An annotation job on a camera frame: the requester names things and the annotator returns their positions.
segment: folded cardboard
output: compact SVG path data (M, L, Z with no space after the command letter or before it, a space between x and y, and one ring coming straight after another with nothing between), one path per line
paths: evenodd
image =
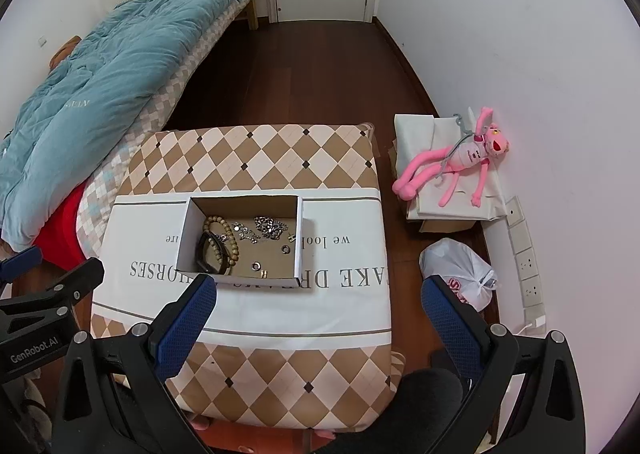
M278 286L297 288L302 271L302 240L289 241L289 235L302 235L302 198L296 195L242 195L242 196L191 196L186 204L184 222L180 235L180 246L175 258L175 269L194 278L200 272L195 261L195 251L203 232L203 223L208 216L220 216L231 226L236 222L248 227L258 236L255 228L256 216L267 216L287 225L280 239L260 239L257 243L241 240L238 243L238 262L230 267L226 275L214 275L217 282L232 285ZM220 224L213 223L211 230L223 234ZM284 253L283 246L289 247ZM211 247L206 247L205 259L216 266ZM252 265L260 264L254 271Z

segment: wall switch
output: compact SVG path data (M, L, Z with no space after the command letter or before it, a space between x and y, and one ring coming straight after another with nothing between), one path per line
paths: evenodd
M520 252L516 254L515 257L518 277L521 281L538 275L538 264L536 262L536 255L533 253L533 248Z
M507 225L513 227L524 219L524 213L520 208L518 197L514 196L507 202Z
M520 283L520 291L522 292L522 303L525 308L542 304L542 285L540 284L540 276L531 277Z
M511 239L511 248L513 248L514 254L530 249L533 246L526 221L521 221L517 225L511 227L509 229L509 237Z
M538 317L542 317L543 315L545 315L544 304L529 306L524 309L524 322L525 324L528 324L529 322L535 322ZM525 335L544 336L546 335L546 322L542 326L538 326L537 328L527 328L524 333Z

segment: baseboard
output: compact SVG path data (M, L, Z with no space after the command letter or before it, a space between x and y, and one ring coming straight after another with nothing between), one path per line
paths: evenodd
M380 30L380 33L382 34L382 36L386 39L386 42L391 47L391 50L396 56L396 59L398 59L400 66L402 66L402 69L404 70L404 73L406 74L407 79L409 79L411 86L414 88L415 94L418 95L418 99L420 99L420 103L424 107L424 110L427 112L427 114L437 117L438 112L436 111L436 108L433 105L433 102L431 102L431 99L429 98L429 94L427 93L427 90L422 85L422 82L418 78L417 74L414 72L413 67L411 66L411 64L409 64L409 61L404 56L404 53L402 52L402 50L400 50L400 47L396 44L396 41L394 41L394 38L392 38L391 34L388 32L388 30L386 30L385 25L383 25L382 22L380 22L380 20L376 16L373 16L373 19L371 20L371 22L374 25L376 25L378 30Z

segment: checkered cushion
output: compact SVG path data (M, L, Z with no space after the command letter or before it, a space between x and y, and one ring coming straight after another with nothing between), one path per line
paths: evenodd
M119 194L377 189L371 132L370 124L286 124L156 133L131 159Z
M95 337L126 333L92 316ZM390 345L338 350L246 349L197 342L166 385L178 405L258 426L361 430L390 403L404 357Z
M377 189L372 138L367 123L163 131L143 142L118 194ZM94 313L92 332L103 337L125 329ZM181 408L211 418L362 430L390 403L403 368L390 344L290 351L198 342L167 387Z

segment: white plastic bag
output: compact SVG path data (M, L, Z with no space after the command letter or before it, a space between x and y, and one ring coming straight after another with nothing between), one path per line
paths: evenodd
M476 311L491 302L496 285L494 271L464 243L444 238L426 247L420 254L420 270L425 279L442 277L460 301Z

